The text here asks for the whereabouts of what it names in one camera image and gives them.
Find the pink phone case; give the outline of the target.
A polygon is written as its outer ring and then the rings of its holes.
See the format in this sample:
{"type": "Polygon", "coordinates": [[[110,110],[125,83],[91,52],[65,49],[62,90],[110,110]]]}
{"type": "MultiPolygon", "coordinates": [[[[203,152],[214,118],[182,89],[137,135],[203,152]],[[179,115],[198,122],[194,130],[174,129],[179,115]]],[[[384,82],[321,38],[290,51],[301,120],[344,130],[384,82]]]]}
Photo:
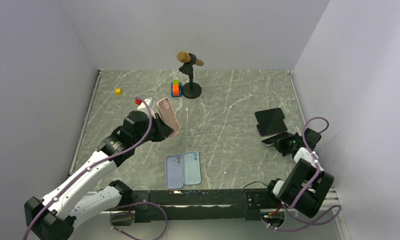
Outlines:
{"type": "Polygon", "coordinates": [[[180,131],[180,125],[176,118],[176,114],[171,106],[170,100],[165,97],[156,103],[157,110],[160,118],[173,132],[169,135],[170,138],[174,137],[180,131]]]}

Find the black phone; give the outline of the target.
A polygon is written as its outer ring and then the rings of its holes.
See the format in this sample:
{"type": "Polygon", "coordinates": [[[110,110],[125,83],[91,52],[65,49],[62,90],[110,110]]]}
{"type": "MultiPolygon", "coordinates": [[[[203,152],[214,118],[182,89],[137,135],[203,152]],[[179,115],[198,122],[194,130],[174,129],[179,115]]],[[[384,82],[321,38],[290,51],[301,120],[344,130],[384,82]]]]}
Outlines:
{"type": "Polygon", "coordinates": [[[261,137],[272,136],[287,131],[287,126],[283,120],[263,122],[256,125],[261,137]]]}
{"type": "Polygon", "coordinates": [[[254,115],[259,124],[285,119],[285,115],[280,107],[256,111],[254,115]]]}

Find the lilac phone case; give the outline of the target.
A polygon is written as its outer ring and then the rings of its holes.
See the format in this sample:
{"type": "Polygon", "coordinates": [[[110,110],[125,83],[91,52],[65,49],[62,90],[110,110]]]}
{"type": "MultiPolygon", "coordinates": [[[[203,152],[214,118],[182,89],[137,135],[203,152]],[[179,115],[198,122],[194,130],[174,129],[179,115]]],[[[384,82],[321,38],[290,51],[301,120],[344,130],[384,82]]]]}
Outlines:
{"type": "Polygon", "coordinates": [[[182,156],[180,154],[166,156],[166,188],[179,189],[184,186],[182,156]]]}

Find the light blue phone case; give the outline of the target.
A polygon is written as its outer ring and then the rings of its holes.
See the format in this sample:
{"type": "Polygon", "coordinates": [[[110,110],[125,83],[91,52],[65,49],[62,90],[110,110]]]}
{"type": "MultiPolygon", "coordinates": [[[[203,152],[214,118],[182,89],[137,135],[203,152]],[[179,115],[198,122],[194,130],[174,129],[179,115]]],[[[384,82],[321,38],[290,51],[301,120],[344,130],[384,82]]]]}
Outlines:
{"type": "Polygon", "coordinates": [[[197,151],[187,151],[182,154],[183,175],[185,185],[201,183],[200,156],[197,151]]]}

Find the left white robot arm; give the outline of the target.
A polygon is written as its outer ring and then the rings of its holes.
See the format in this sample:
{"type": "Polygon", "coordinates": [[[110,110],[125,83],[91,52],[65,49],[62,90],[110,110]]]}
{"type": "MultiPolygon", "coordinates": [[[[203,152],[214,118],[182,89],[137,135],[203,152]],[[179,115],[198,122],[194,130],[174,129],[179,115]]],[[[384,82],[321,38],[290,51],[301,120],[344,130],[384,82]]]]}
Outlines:
{"type": "Polygon", "coordinates": [[[85,164],[64,183],[42,198],[33,196],[26,201],[27,230],[23,238],[33,232],[42,240],[67,240],[77,227],[100,212],[114,207],[127,209],[132,190],[120,180],[112,181],[90,197],[85,194],[133,156],[136,147],[148,141],[161,142],[175,130],[157,113],[130,112],[123,124],[104,138],[85,164]]]}

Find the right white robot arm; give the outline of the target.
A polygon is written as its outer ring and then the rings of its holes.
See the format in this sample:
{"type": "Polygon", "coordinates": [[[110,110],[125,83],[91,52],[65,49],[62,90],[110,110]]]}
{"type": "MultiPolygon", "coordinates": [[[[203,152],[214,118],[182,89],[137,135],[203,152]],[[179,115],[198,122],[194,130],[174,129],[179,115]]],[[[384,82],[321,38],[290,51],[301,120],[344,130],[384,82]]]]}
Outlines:
{"type": "Polygon", "coordinates": [[[284,203],[308,218],[317,214],[334,181],[313,151],[320,139],[319,132],[306,128],[302,134],[290,134],[273,141],[275,149],[283,156],[290,155],[295,166],[286,180],[270,181],[263,195],[268,207],[275,208],[284,203]]]}

